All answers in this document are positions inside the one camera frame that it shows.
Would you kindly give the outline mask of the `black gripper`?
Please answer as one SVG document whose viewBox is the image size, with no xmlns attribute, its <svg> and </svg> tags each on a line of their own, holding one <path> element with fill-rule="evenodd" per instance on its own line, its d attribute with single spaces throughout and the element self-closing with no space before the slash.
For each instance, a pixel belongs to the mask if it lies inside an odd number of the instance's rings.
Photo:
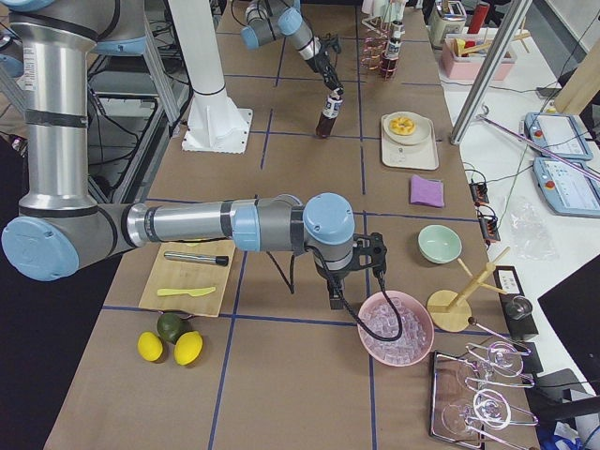
<svg viewBox="0 0 600 450">
<path fill-rule="evenodd" d="M 338 78 L 335 68 L 332 66 L 327 50 L 318 41 L 311 41 L 307 45 L 307 64 L 315 72 L 322 76 L 328 89 L 335 95 L 343 95 L 343 84 Z"/>
<path fill-rule="evenodd" d="M 319 263 L 315 263 L 317 273 L 326 281 L 329 296 L 329 305 L 332 310 L 342 310 L 350 308 L 350 304 L 344 296 L 344 278 L 352 270 L 349 267 L 342 269 L 325 269 Z"/>
</svg>

